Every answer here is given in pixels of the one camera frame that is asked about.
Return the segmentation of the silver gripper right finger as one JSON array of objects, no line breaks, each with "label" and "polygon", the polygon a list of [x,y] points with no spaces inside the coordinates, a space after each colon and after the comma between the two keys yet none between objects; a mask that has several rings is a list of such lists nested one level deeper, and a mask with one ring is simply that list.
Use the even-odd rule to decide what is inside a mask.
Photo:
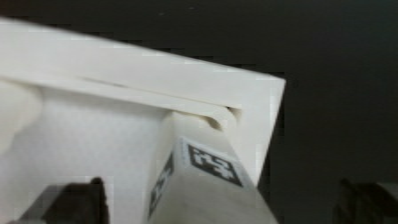
[{"label": "silver gripper right finger", "polygon": [[398,183],[342,180],[333,224],[398,224]]}]

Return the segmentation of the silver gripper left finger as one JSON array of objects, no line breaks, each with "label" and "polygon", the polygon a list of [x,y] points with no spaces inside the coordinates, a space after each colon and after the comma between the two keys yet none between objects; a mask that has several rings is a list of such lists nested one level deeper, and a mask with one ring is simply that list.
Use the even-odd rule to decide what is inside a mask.
[{"label": "silver gripper left finger", "polygon": [[13,224],[111,224],[102,178],[50,185]]}]

